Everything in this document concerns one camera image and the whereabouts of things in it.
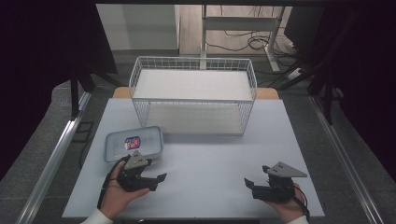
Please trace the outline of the white cabinet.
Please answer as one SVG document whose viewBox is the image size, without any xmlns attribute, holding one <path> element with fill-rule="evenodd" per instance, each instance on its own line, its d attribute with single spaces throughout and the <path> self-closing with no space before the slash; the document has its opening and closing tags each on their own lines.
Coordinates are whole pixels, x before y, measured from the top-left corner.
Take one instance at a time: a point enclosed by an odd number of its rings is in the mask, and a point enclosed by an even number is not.
<svg viewBox="0 0 396 224">
<path fill-rule="evenodd" d="M 179 49 L 179 5 L 97 4 L 112 50 Z"/>
</svg>

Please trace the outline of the person's left hand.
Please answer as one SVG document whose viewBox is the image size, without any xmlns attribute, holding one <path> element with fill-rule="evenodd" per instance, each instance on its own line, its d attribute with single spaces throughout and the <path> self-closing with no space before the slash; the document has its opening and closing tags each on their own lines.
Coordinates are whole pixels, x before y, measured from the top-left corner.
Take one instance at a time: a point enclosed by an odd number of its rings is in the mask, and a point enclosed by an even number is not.
<svg viewBox="0 0 396 224">
<path fill-rule="evenodd" d="M 103 198 L 100 211 L 109 219 L 114 219 L 133 200 L 149 193 L 149 189 L 139 189 L 137 191 L 125 191 L 117 180 L 110 180 Z"/>
</svg>

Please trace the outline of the white metal desk frame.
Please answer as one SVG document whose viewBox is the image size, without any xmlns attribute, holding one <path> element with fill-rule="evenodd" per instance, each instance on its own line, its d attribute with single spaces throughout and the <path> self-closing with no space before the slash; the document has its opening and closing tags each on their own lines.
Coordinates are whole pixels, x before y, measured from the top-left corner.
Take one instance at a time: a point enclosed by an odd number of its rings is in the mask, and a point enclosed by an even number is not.
<svg viewBox="0 0 396 224">
<path fill-rule="evenodd" d="M 207 31 L 256 31 L 269 32 L 270 37 L 264 50 L 272 71 L 279 73 L 280 69 L 274 55 L 274 44 L 280 24 L 283 19 L 285 7 L 281 7 L 274 17 L 270 18 L 253 18 L 253 17 L 208 17 L 207 5 L 202 5 L 202 38 L 200 57 L 206 57 L 206 32 Z"/>
</svg>

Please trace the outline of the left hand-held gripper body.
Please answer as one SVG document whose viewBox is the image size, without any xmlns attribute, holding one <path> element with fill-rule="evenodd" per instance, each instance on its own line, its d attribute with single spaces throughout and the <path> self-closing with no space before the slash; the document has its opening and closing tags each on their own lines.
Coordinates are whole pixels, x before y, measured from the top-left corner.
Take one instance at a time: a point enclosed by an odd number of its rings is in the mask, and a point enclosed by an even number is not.
<svg viewBox="0 0 396 224">
<path fill-rule="evenodd" d="M 141 176 L 145 168 L 151 165 L 151 159 L 145 159 L 138 150 L 124 159 L 125 163 L 117 177 L 119 185 L 128 192 L 153 190 L 152 179 Z"/>
</svg>

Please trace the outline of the silver metal rail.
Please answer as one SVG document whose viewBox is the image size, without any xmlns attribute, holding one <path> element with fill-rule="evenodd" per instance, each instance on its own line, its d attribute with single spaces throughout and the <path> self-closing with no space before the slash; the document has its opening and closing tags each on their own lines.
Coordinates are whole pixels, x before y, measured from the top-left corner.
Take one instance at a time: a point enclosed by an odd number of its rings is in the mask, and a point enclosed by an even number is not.
<svg viewBox="0 0 396 224">
<path fill-rule="evenodd" d="M 53 178 L 55 177 L 59 166 L 64 158 L 66 150 L 68 149 L 78 125 L 81 122 L 83 113 L 87 107 L 92 95 L 88 92 L 83 92 L 78 98 L 78 112 L 74 119 L 70 119 L 53 149 L 46 166 L 38 178 L 35 187 L 32 190 L 25 206 L 21 210 L 19 217 L 15 224 L 32 224 L 35 216 L 50 188 Z"/>
<path fill-rule="evenodd" d="M 328 136 L 332 149 L 336 154 L 346 177 L 357 196 L 357 199 L 361 205 L 361 208 L 368 218 L 370 224 L 385 224 L 384 219 L 381 217 L 378 207 L 375 204 L 375 201 L 367 189 L 367 187 L 363 184 L 360 175 L 358 174 L 355 166 L 353 165 L 351 159 L 347 155 L 346 149 L 341 142 L 336 130 L 334 127 L 327 121 L 325 116 L 323 115 L 324 108 L 320 103 L 320 100 L 316 96 L 309 96 L 310 102 L 313 104 L 316 114 L 319 118 L 319 122 L 321 123 L 326 135 Z"/>
</svg>

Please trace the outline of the black metal stand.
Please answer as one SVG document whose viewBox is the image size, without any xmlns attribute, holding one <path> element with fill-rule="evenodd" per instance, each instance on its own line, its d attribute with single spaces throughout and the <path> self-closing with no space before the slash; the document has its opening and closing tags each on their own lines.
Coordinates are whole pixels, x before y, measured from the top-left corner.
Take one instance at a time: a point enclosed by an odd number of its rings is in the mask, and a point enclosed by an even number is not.
<svg viewBox="0 0 396 224">
<path fill-rule="evenodd" d="M 325 54 L 322 62 L 316 67 L 316 75 L 308 87 L 308 93 L 310 95 L 318 95 L 320 90 L 324 90 L 322 115 L 330 125 L 332 125 L 332 89 L 336 54 L 342 47 L 347 33 L 353 26 L 355 20 L 356 13 L 352 11 L 341 23 L 341 27 L 337 30 L 334 40 L 329 46 L 329 50 Z"/>
<path fill-rule="evenodd" d="M 74 67 L 71 72 L 71 120 L 74 120 L 79 114 L 78 86 L 81 86 L 86 92 L 92 92 L 95 89 L 95 85 L 91 77 L 91 71 L 87 65 Z"/>
</svg>

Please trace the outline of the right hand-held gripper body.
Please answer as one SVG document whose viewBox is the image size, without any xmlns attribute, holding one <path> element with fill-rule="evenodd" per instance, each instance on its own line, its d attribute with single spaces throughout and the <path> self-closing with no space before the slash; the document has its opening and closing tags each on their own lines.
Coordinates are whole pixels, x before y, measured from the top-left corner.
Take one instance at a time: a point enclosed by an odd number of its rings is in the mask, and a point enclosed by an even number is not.
<svg viewBox="0 0 396 224">
<path fill-rule="evenodd" d="M 268 187 L 264 189 L 264 200 L 272 203 L 286 203 L 295 195 L 294 177 L 307 177 L 307 174 L 287 165 L 278 162 L 273 167 L 264 165 L 262 170 L 268 174 Z"/>
</svg>

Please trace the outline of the dark curtain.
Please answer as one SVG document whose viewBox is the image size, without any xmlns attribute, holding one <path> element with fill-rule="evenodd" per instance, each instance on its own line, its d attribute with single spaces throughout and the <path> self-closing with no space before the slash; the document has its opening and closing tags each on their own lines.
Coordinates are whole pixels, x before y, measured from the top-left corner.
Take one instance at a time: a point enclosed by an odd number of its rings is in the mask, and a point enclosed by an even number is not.
<svg viewBox="0 0 396 224">
<path fill-rule="evenodd" d="M 74 72 L 117 68 L 94 0 L 0 0 L 0 180 Z"/>
<path fill-rule="evenodd" d="M 343 93 L 346 118 L 396 182 L 396 0 L 355 1 L 352 7 L 294 7 L 286 36 L 318 64 L 356 16 L 313 87 L 329 79 Z"/>
</svg>

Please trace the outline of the white power strip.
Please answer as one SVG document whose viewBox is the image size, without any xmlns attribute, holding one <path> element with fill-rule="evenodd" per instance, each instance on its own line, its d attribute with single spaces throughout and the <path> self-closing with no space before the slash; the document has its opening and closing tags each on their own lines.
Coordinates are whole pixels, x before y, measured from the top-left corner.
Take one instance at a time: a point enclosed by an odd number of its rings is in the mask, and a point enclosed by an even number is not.
<svg viewBox="0 0 396 224">
<path fill-rule="evenodd" d="M 295 79 L 296 77 L 298 77 L 304 70 L 301 68 L 296 68 L 294 71 L 292 71 L 289 75 L 288 75 L 288 80 L 292 80 Z"/>
</svg>

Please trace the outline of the person's right hand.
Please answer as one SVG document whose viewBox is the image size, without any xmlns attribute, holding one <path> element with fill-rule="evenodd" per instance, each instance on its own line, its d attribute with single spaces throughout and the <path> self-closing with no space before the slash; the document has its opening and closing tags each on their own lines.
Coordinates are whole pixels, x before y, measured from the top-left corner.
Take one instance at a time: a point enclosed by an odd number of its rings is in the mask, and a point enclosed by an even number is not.
<svg viewBox="0 0 396 224">
<path fill-rule="evenodd" d="M 267 202 L 267 204 L 276 210 L 277 214 L 285 224 L 298 217 L 305 216 L 303 208 L 294 200 L 290 200 L 287 203 Z"/>
</svg>

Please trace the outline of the clear plastic lidded container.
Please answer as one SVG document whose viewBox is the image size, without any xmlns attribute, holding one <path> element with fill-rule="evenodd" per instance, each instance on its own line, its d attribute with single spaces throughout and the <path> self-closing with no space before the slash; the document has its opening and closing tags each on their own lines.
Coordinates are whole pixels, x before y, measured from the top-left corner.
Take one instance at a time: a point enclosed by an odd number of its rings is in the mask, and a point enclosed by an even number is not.
<svg viewBox="0 0 396 224">
<path fill-rule="evenodd" d="M 136 150 L 145 159 L 157 160 L 163 154 L 163 134 L 158 126 L 110 133 L 105 141 L 105 159 L 115 162 Z"/>
</svg>

